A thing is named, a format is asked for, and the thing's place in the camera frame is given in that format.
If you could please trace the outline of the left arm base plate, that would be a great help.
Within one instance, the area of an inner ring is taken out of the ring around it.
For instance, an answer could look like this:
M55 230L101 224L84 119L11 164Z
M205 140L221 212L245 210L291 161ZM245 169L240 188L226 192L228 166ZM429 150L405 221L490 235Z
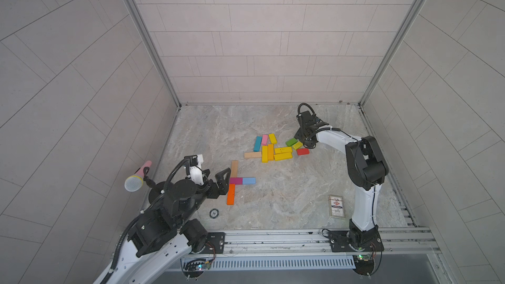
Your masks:
M221 255L224 252L226 234L224 232L209 232L206 237L205 246L199 254L211 255L216 253Z

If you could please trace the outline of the magenta block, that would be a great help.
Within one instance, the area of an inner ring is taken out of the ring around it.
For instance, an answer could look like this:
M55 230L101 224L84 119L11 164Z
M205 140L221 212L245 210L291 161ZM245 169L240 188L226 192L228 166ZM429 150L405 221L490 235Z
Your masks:
M243 184L243 178L242 177L231 177L230 178L230 184L242 185Z

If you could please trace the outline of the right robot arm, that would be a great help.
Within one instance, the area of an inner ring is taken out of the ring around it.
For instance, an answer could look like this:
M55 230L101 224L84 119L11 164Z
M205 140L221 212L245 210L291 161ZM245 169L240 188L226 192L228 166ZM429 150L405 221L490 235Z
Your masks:
M377 202L389 167L379 143L370 135L350 135L340 128L330 126L317 117L307 103L298 106L297 122L299 129L295 139L305 148L313 149L318 143L323 143L346 156L347 172L355 185L355 207L349 221L347 243L355 251L360 251L380 236L375 221Z

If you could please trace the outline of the teal block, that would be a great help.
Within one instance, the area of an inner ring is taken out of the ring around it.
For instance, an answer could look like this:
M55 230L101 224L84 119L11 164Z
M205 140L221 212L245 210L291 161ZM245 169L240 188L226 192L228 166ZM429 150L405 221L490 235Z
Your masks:
M259 152L261 146L262 146L262 136L257 136L256 140L255 140L255 146L254 146L253 151L254 152Z

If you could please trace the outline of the pink block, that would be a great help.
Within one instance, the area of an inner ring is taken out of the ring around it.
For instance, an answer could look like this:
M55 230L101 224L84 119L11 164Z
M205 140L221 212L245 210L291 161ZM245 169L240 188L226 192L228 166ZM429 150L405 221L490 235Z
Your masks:
M265 135L263 135L263 136L262 136L261 145L262 145L262 146L268 145L268 140L269 140L268 135L266 135L266 134L265 134Z

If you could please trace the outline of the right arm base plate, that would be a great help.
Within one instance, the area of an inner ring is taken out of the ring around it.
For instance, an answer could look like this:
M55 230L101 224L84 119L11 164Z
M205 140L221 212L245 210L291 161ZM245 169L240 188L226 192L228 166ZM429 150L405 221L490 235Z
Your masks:
M377 229L369 231L328 231L332 252L382 252L384 245Z

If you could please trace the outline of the light blue block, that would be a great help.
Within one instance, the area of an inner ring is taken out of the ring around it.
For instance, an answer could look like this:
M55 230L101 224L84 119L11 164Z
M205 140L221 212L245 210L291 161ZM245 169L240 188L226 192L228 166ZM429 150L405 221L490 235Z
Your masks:
M255 185L256 184L256 178L255 177L244 177L242 179L242 184L243 185Z

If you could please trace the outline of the red block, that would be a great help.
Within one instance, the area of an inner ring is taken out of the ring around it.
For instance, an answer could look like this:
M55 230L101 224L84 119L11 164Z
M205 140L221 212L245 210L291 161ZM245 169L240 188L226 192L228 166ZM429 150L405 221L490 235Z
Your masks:
M309 155L310 154L310 150L307 149L307 148L299 148L297 149L297 154L298 156L302 156L302 155Z

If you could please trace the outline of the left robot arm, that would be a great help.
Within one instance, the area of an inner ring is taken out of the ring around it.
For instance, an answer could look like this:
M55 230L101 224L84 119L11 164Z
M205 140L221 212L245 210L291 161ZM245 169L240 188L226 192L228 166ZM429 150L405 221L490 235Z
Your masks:
M112 262L96 283L152 283L177 262L188 278L212 268L224 250L225 235L209 233L192 216L207 199L228 194L231 169L218 172L212 180L202 163L202 155L185 156L157 184L148 176L152 165L148 160L125 181L128 192L144 185L150 188L149 206L122 232Z

